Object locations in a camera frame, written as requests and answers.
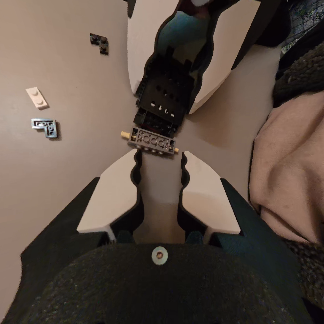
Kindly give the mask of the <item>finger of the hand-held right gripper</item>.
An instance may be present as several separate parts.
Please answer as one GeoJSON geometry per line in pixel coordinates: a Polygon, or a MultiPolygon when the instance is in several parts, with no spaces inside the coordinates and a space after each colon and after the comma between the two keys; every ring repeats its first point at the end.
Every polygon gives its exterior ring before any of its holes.
{"type": "Polygon", "coordinates": [[[127,1],[127,62],[132,93],[144,77],[145,67],[154,54],[158,33],[179,7],[179,0],[127,1]]]}
{"type": "Polygon", "coordinates": [[[207,56],[205,66],[201,67],[202,72],[198,73],[189,115],[197,111],[231,73],[260,5],[260,1],[240,0],[221,13],[216,13],[215,26],[210,31],[213,38],[206,42],[212,56],[207,56]]]}

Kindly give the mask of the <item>white toy plate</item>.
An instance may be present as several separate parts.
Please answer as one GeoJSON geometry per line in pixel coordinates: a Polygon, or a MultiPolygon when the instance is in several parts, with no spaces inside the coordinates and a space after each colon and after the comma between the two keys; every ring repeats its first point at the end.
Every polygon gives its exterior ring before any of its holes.
{"type": "Polygon", "coordinates": [[[34,106],[37,109],[43,110],[43,109],[49,108],[49,104],[43,97],[43,95],[42,95],[41,91],[38,89],[38,87],[27,88],[26,92],[27,92],[28,96],[30,97],[32,103],[34,104],[34,106]]]}

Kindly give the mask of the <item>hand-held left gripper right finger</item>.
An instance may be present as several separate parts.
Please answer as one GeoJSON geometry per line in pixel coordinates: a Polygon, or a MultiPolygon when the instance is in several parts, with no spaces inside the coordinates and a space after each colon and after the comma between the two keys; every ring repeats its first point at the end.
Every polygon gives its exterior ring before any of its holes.
{"type": "Polygon", "coordinates": [[[240,238],[241,228],[221,177],[189,151],[181,156],[177,222],[187,242],[192,235],[200,236],[202,243],[240,238]]]}

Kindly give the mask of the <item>black L-shaped toy plate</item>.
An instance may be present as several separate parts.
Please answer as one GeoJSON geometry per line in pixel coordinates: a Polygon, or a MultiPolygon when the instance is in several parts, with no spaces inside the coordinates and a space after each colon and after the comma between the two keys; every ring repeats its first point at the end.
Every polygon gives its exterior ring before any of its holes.
{"type": "Polygon", "coordinates": [[[109,44],[106,37],[90,33],[90,43],[99,47],[100,54],[109,54],[109,44]]]}
{"type": "Polygon", "coordinates": [[[43,131],[47,139],[58,138],[56,121],[54,119],[32,118],[31,127],[34,130],[43,131]]]}

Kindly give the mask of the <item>grey desk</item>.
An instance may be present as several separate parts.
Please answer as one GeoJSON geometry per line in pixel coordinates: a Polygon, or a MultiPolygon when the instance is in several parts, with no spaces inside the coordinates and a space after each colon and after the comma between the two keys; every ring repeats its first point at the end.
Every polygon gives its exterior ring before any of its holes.
{"type": "MultiPolygon", "coordinates": [[[[124,1],[1,1],[1,320],[21,277],[21,252],[95,177],[130,151],[136,113],[124,1]],[[109,54],[90,43],[108,40],[109,54]],[[38,87],[39,110],[26,89],[38,87]],[[58,138],[31,127],[54,119],[58,138]]],[[[273,107],[280,47],[254,45],[213,96],[186,117],[188,150],[248,201],[253,140],[273,107]]]]}

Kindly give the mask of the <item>beige sweatshirt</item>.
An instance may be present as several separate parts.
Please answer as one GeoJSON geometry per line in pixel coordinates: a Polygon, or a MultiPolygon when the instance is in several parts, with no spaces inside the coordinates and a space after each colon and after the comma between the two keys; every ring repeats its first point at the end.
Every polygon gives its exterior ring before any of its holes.
{"type": "Polygon", "coordinates": [[[254,140],[249,196],[275,233],[323,242],[324,93],[274,108],[254,140]]]}

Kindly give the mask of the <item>black toy car chassis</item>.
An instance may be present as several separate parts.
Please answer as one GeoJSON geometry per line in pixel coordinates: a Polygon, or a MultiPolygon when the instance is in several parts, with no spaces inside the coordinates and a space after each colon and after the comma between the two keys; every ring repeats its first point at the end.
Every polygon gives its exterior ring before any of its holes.
{"type": "Polygon", "coordinates": [[[142,129],[173,138],[188,113],[195,79],[192,62],[180,63],[168,46],[164,55],[156,54],[136,91],[138,108],[133,123],[142,129]]]}

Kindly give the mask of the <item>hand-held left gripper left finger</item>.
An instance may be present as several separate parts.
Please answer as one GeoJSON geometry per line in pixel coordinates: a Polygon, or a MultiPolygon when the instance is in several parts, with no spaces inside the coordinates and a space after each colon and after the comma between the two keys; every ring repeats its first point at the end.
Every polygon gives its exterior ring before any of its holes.
{"type": "Polygon", "coordinates": [[[122,231],[133,235],[144,221],[141,166],[142,152],[133,149],[102,173],[78,224],[78,233],[105,232],[110,241],[116,241],[122,231]]]}

